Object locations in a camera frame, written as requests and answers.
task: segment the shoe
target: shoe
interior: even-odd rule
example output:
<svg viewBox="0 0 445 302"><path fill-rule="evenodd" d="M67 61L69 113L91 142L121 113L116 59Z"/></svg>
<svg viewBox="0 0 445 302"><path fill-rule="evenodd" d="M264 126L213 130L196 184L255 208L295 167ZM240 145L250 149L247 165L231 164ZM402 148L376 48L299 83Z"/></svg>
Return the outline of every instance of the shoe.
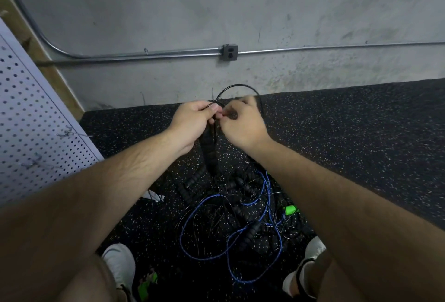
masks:
<svg viewBox="0 0 445 302"><path fill-rule="evenodd" d="M111 245L105 249L102 259L113 274L116 288L125 292L128 302L134 301L131 287L136 272L136 263L128 247L122 243Z"/></svg>
<svg viewBox="0 0 445 302"><path fill-rule="evenodd" d="M315 299L314 296L308 294L308 276L306 275L306 272L312 267L318 256L325 250L326 246L321 242L319 237L314 237L308 243L306 251L304 252L304 260L300 263L297 270L287 275L283 281L283 291L285 293L293 297L291 294L291 282L294 275L296 275L300 295Z"/></svg>

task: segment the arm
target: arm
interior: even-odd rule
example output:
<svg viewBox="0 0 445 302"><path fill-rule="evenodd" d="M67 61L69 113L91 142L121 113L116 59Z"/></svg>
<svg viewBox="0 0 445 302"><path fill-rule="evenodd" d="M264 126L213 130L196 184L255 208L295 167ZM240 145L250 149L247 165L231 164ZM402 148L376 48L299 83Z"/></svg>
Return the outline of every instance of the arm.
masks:
<svg viewBox="0 0 445 302"><path fill-rule="evenodd" d="M236 120L225 115L237 112ZM370 301L441 301L445 232L274 142L253 97L217 114L225 136L257 160L306 216Z"/></svg>
<svg viewBox="0 0 445 302"><path fill-rule="evenodd" d="M207 120L220 110L205 108L208 104L182 104L163 133L3 208L2 298L56 296L143 192L192 149Z"/></svg>

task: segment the tangled pile of cables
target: tangled pile of cables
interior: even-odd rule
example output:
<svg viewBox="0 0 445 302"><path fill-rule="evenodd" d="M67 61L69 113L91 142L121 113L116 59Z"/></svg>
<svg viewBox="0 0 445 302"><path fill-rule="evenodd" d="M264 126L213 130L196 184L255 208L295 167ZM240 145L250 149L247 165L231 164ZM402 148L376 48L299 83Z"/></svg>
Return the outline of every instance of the tangled pile of cables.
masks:
<svg viewBox="0 0 445 302"><path fill-rule="evenodd" d="M233 280L249 284L259 280L275 264L285 244L297 240L304 222L290 198L254 160L251 159L244 170L237 169L220 174L216 153L217 129L216 125L207 126L199 139L204 164L188 180L177 186L177 192L189 209L183 216L185 220L181 226L179 244L184 254L193 260L211 261L225 256ZM210 181L199 184L206 172ZM198 234L195 228L197 215L200 216ZM192 255L192 250L186 249L184 238L187 235L189 240L192 240L191 235L194 235L197 255ZM199 238L206 238L204 247L207 245L213 250L218 249L217 254L214 254L214 251L206 254L204 248L205 255L200 256ZM269 263L265 268L261 268L257 277L244 280L239 271L237 273L233 270L231 257L237 254L239 259L246 259L249 250L268 254Z"/></svg>

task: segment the black rubber floor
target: black rubber floor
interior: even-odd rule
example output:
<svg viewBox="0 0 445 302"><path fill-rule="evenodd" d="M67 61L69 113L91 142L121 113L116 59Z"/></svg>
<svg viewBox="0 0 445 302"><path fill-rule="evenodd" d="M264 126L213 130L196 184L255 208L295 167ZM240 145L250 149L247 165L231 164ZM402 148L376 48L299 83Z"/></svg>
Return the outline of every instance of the black rubber floor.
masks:
<svg viewBox="0 0 445 302"><path fill-rule="evenodd" d="M276 140L445 229L445 79L281 93L261 99L267 128ZM164 130L177 106L91 111L81 125L94 136L103 156L109 157ZM223 137L218 152L223 171L246 164L247 157ZM225 257L208 262L189 259L178 245L180 230L175 225L186 207L174 182L184 181L201 162L197 146L177 160L152 187L166 195L165 202L140 199L98 252L111 243L125 243L136 259L136 282L154 266L165 283L153 298L157 294L163 299L190 296L214 301L278 298L282 280L296 269L314 232L304 226L302 236L253 285L233 283ZM195 251L195 245L189 246ZM197 251L202 255L209 250L199 245ZM256 259L248 274L260 273L271 258Z"/></svg>

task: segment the person's left hand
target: person's left hand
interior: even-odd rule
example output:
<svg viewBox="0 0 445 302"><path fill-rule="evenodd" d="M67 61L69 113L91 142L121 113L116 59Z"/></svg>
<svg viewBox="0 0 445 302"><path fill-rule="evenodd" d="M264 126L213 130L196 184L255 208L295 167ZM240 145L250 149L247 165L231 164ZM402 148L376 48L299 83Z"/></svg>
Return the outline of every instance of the person's left hand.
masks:
<svg viewBox="0 0 445 302"><path fill-rule="evenodd" d="M179 143L180 154L188 153L206 128L207 120L214 124L213 115L223 109L216 103L206 108L210 102L198 100L187 102L176 110L168 131L172 132L174 139Z"/></svg>

